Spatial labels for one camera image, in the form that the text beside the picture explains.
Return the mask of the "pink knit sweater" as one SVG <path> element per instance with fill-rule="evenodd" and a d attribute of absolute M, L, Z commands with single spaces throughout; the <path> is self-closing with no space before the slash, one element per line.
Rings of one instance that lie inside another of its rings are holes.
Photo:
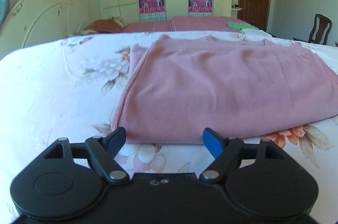
<path fill-rule="evenodd" d="M 337 74 L 299 44 L 162 35 L 129 57 L 111 127 L 131 142 L 196 145 L 206 127 L 248 138 L 337 115 Z"/>

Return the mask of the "white folded garment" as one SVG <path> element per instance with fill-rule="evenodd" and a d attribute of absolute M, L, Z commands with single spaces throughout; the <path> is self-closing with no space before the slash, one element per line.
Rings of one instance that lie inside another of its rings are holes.
<path fill-rule="evenodd" d="M 272 35 L 260 29 L 241 29 L 241 33 L 246 35 L 257 35 L 265 38 L 272 38 Z"/>

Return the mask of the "orange striped pillow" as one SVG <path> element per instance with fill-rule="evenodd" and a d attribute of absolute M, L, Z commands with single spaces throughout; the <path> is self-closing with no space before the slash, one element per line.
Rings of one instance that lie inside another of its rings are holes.
<path fill-rule="evenodd" d="M 115 20 L 112 19 L 100 19 L 96 20 L 90 25 L 88 25 L 86 31 L 95 31 L 97 33 L 110 33 L 118 34 L 123 32 L 124 27 L 118 24 Z"/>

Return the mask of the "green folded garment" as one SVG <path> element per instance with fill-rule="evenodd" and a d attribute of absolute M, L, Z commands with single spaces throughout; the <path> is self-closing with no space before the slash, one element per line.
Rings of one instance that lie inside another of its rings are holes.
<path fill-rule="evenodd" d="M 249 24 L 249 23 L 240 23 L 240 22 L 234 22 L 234 21 L 229 21 L 226 23 L 227 27 L 236 30 L 236 31 L 241 31 L 243 29 L 257 29 L 257 27 Z"/>

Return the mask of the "pink checked bed sheet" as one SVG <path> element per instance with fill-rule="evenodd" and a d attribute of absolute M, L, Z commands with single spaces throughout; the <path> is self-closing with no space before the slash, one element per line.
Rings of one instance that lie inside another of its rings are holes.
<path fill-rule="evenodd" d="M 228 22 L 244 21 L 227 16 L 175 16 L 168 21 L 129 23 L 123 33 L 154 33 L 176 31 L 230 31 Z"/>

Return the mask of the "cream bed headboard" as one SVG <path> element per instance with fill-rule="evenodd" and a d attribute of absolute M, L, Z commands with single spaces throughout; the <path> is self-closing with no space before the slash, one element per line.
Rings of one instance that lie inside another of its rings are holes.
<path fill-rule="evenodd" d="M 1 27 L 1 58 L 78 34 L 97 18 L 90 0 L 19 0 Z"/>

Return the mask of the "purple calendar poster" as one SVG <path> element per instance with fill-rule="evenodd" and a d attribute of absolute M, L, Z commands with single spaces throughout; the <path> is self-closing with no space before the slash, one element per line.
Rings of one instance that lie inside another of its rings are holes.
<path fill-rule="evenodd" d="M 139 13 L 141 22 L 165 21 L 165 0 L 139 0 Z"/>
<path fill-rule="evenodd" d="M 188 0 L 189 16 L 212 16 L 213 0 Z"/>

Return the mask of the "dark wooden chair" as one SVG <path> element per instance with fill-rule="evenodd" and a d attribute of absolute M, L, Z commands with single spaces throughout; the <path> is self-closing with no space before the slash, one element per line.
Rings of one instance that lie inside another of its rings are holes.
<path fill-rule="evenodd" d="M 307 41 L 299 38 L 293 38 L 294 41 L 314 43 L 317 45 L 327 45 L 328 35 L 331 32 L 332 21 L 322 14 L 316 14 L 313 28 Z"/>

